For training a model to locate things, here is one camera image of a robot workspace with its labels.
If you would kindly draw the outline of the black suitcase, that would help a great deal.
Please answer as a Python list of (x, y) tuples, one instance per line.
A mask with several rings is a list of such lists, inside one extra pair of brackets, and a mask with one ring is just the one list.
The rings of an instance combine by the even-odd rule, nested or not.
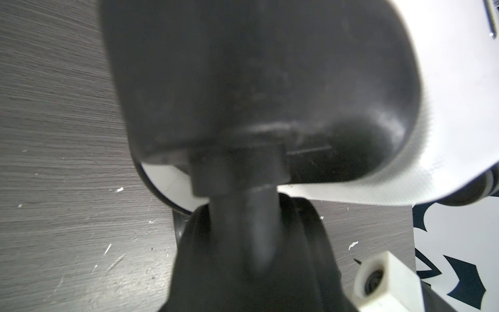
[(313, 200), (498, 191), (497, 1), (101, 1), (162, 311), (358, 311)]

